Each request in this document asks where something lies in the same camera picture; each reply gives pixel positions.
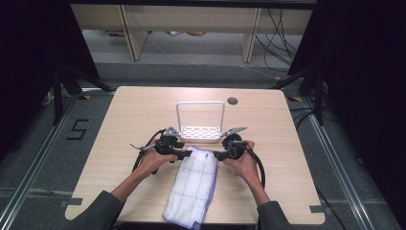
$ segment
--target hand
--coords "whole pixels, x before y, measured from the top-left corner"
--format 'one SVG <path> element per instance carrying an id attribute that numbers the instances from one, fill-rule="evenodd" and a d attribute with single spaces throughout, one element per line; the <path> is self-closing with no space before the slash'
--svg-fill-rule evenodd
<path id="1" fill-rule="evenodd" d="M 158 170 L 158 168 L 164 163 L 176 160 L 176 155 L 161 155 L 155 150 L 155 148 L 151 148 L 144 153 L 137 171 L 142 172 L 144 178 L 147 178 L 152 172 Z"/>
<path id="2" fill-rule="evenodd" d="M 254 142 L 244 142 L 247 143 L 252 150 L 254 149 Z M 233 160 L 227 158 L 223 160 L 223 163 L 233 168 L 235 174 L 241 177 L 247 184 L 259 180 L 257 162 L 247 151 L 245 151 L 239 159 Z"/>
<path id="3" fill-rule="evenodd" d="M 247 145 L 253 150 L 255 143 L 252 141 L 244 141 Z M 251 154 L 245 151 L 242 156 L 238 160 L 233 160 L 227 158 L 223 160 L 225 165 L 231 166 L 233 168 L 236 175 L 240 176 L 244 179 L 245 183 L 247 183 L 248 187 L 250 188 L 254 200 L 258 206 L 269 202 L 269 196 L 263 189 L 262 185 L 260 184 L 258 169 L 257 169 L 257 161 Z"/>
<path id="4" fill-rule="evenodd" d="M 111 194 L 121 203 L 124 203 L 137 186 L 150 174 L 156 171 L 162 164 L 177 160 L 175 155 L 161 155 L 154 148 L 144 153 L 140 165 L 127 177 Z"/>

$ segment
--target cable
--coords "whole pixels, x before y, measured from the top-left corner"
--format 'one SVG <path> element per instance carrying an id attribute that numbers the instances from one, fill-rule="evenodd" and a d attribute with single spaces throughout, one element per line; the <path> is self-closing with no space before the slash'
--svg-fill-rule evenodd
<path id="1" fill-rule="evenodd" d="M 304 112 L 304 113 L 301 113 L 301 114 L 299 114 L 298 116 L 296 116 L 295 118 L 293 118 L 293 121 L 295 121 L 296 119 L 298 119 L 298 118 L 300 118 L 300 117 L 302 117 L 303 115 L 305 115 L 305 114 L 307 114 L 308 113 L 308 111 L 307 112 Z"/>
<path id="2" fill-rule="evenodd" d="M 157 44 L 155 44 L 155 42 L 154 42 L 151 38 L 149 38 L 149 36 L 147 36 L 147 39 L 148 39 L 148 41 L 151 42 L 151 44 L 152 44 L 153 46 L 155 46 L 156 49 L 158 49 L 159 51 L 161 51 L 161 52 L 164 53 L 164 54 L 167 53 L 167 52 L 165 52 L 163 49 L 159 48 L 159 46 L 158 46 Z"/>
<path id="3" fill-rule="evenodd" d="M 308 111 L 308 112 L 303 113 L 303 114 L 300 115 L 300 116 L 303 116 L 303 115 L 304 115 L 304 116 L 303 116 L 303 117 L 299 120 L 299 122 L 295 125 L 296 130 L 299 129 L 299 126 L 301 125 L 302 121 L 303 121 L 306 117 L 308 117 L 308 115 L 314 113 L 314 111 L 315 111 L 315 109 L 312 109 L 312 110 L 310 110 L 310 111 Z"/>
<path id="4" fill-rule="evenodd" d="M 324 115 L 322 115 L 322 117 L 324 118 L 324 119 L 326 119 L 326 120 L 329 120 L 329 121 L 331 121 L 331 122 L 335 122 L 335 123 L 338 123 L 338 120 L 337 119 L 331 119 L 331 118 L 329 118 L 329 117 L 326 117 L 326 116 L 324 116 Z"/>
<path id="5" fill-rule="evenodd" d="M 290 45 L 290 43 L 284 37 L 284 29 L 283 29 L 283 22 L 282 22 L 283 9 L 280 9 L 280 20 L 278 22 L 278 25 L 275 22 L 275 20 L 274 20 L 274 18 L 272 16 L 272 13 L 271 13 L 271 11 L 269 9 L 268 9 L 268 14 L 271 17 L 272 23 L 274 24 L 274 27 L 275 27 L 275 32 L 274 32 L 274 35 L 273 35 L 272 39 L 270 40 L 270 42 L 272 42 L 275 35 L 278 34 L 281 41 L 282 41 L 282 43 L 283 43 L 283 45 L 284 45 L 284 48 L 285 48 L 284 50 L 287 52 L 287 55 L 289 56 L 290 60 L 292 61 L 293 60 L 292 52 L 290 52 L 290 50 L 289 50 L 289 48 L 287 46 L 290 46 L 295 51 L 297 51 L 297 50 L 292 45 Z"/>
<path id="6" fill-rule="evenodd" d="M 251 71 L 251 72 L 254 72 L 254 73 L 263 74 L 264 76 L 266 76 L 266 77 L 268 77 L 268 78 L 270 78 L 270 79 L 272 79 L 272 80 L 275 80 L 275 81 L 277 80 L 276 78 L 271 77 L 271 76 L 269 76 L 269 75 L 267 75 L 267 74 L 265 74 L 265 73 L 263 73 L 263 72 L 261 72 L 261 71 L 258 71 L 258 70 L 253 70 L 253 69 L 247 68 L 247 67 L 245 67 L 245 66 L 240 66 L 240 65 L 238 65 L 237 67 L 240 67 L 240 68 L 242 68 L 242 69 L 246 69 L 246 70 Z"/>
<path id="7" fill-rule="evenodd" d="M 265 189 L 265 169 L 263 168 L 262 162 L 260 161 L 259 157 L 254 153 L 254 150 L 251 149 L 250 146 L 244 145 L 241 147 L 244 148 L 255 159 L 255 161 L 257 161 L 260 171 L 260 184 L 262 185 L 262 188 Z M 260 217 L 258 217 L 258 229 L 261 230 L 261 228 L 262 221 L 260 220 Z"/>
<path id="8" fill-rule="evenodd" d="M 270 43 L 267 46 L 265 46 L 257 35 L 255 35 L 255 37 L 256 37 L 257 41 L 259 42 L 259 44 L 262 46 L 262 48 L 265 50 L 265 54 L 269 53 L 269 54 L 273 55 L 275 58 L 277 58 L 277 59 L 281 60 L 282 62 L 284 62 L 285 64 L 287 64 L 287 65 L 291 64 L 291 62 L 289 60 L 283 58 L 282 56 L 278 55 L 274 51 L 270 50 L 269 49 Z"/>
<path id="9" fill-rule="evenodd" d="M 269 39 L 268 34 L 265 35 L 266 39 L 268 39 L 269 42 L 272 42 L 273 38 Z M 275 43 L 272 42 L 272 45 L 275 46 L 275 48 L 282 50 L 282 51 L 286 51 L 284 50 L 284 48 L 281 48 L 279 46 L 277 46 Z"/>
<path id="10" fill-rule="evenodd" d="M 148 140 L 146 147 L 149 146 L 151 144 L 151 142 L 153 141 L 153 139 L 158 135 L 158 134 L 162 134 L 165 131 L 165 129 L 161 129 L 158 130 L 157 132 L 155 132 L 155 134 L 152 135 L 152 137 Z M 137 160 L 135 160 L 134 163 L 134 167 L 132 168 L 132 171 L 134 171 L 135 169 L 138 168 L 138 165 L 140 164 L 141 158 L 143 158 L 144 153 L 142 151 L 140 151 L 140 154 L 138 154 Z"/>
<path id="11" fill-rule="evenodd" d="M 279 71 L 279 72 L 287 73 L 287 70 L 275 69 L 275 68 L 272 68 L 271 66 L 268 65 L 268 63 L 266 62 L 266 51 L 265 51 L 265 53 L 263 54 L 263 61 L 264 61 L 265 65 L 266 65 L 269 69 L 274 70 L 274 71 Z"/>
<path id="12" fill-rule="evenodd" d="M 289 111 L 298 111 L 298 110 L 305 110 L 305 109 L 316 109 L 316 108 L 314 108 L 314 107 L 311 107 L 311 108 L 306 108 L 306 107 L 303 107 L 303 108 L 292 108 L 292 109 L 289 109 Z M 330 108 L 330 107 L 328 107 L 328 105 L 323 105 L 322 106 L 322 109 L 333 109 L 333 108 Z"/>
<path id="13" fill-rule="evenodd" d="M 331 211 L 331 213 L 337 218 L 337 220 L 338 220 L 338 222 L 340 223 L 341 227 L 342 227 L 344 230 L 347 230 L 346 225 L 344 225 L 344 222 L 343 222 L 343 221 L 338 217 L 338 215 L 334 212 L 333 208 L 331 207 L 331 205 L 329 204 L 329 202 L 327 201 L 327 199 L 325 198 L 325 196 L 322 194 L 322 192 L 320 192 L 320 190 L 319 190 L 317 187 L 316 187 L 316 191 L 317 191 L 317 194 L 318 194 L 319 196 L 321 196 L 322 199 L 325 201 L 325 203 L 326 203 L 327 207 L 329 208 L 329 210 Z"/>

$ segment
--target wooden tabletop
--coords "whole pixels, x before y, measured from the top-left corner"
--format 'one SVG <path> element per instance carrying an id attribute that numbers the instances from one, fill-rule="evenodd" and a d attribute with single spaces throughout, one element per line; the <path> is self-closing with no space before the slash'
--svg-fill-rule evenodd
<path id="1" fill-rule="evenodd" d="M 236 105 L 227 103 L 234 97 Z M 323 213 L 311 213 L 320 206 L 298 134 L 284 95 L 279 90 L 130 87 L 118 88 L 89 154 L 73 198 L 81 205 L 69 205 L 65 216 L 73 219 L 102 191 L 111 192 L 131 172 L 138 151 L 159 129 L 178 128 L 179 102 L 222 101 L 223 130 L 244 127 L 239 135 L 255 142 L 266 174 L 265 190 L 277 200 L 292 224 L 322 224 Z M 221 143 L 198 144 L 208 150 L 223 150 Z M 164 222 L 180 161 L 164 164 L 156 175 L 143 181 L 127 200 L 121 221 Z M 255 224 L 257 206 L 247 185 L 233 170 L 219 162 L 217 184 L 205 223 Z"/>

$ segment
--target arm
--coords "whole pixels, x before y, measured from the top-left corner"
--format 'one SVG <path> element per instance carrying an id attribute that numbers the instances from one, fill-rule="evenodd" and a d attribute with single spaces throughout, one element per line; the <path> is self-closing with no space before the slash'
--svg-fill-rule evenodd
<path id="1" fill-rule="evenodd" d="M 254 142 L 245 142 L 251 149 L 254 148 Z M 277 201 L 271 201 L 260 184 L 257 162 L 247 151 L 245 151 L 238 160 L 225 159 L 223 163 L 233 168 L 235 174 L 241 177 L 245 183 L 247 183 L 248 188 L 250 188 L 258 206 L 257 210 L 262 221 L 262 229 L 286 230 L 292 228 L 279 203 Z"/>
<path id="2" fill-rule="evenodd" d="M 63 229 L 108 229 L 110 222 L 121 212 L 124 202 L 137 186 L 162 164 L 176 159 L 175 155 L 161 155 L 155 149 L 150 149 L 144 154 L 140 166 L 116 189 L 111 193 L 101 192 L 83 213 Z"/>

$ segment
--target folded towel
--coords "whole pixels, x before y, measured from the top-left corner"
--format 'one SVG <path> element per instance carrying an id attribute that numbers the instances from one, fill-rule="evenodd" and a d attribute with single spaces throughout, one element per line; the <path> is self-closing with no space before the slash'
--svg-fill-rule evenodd
<path id="1" fill-rule="evenodd" d="M 191 157 L 186 157 L 180 165 L 162 217 L 198 230 L 213 198 L 218 161 L 209 150 L 194 147 L 188 150 L 192 150 Z"/>

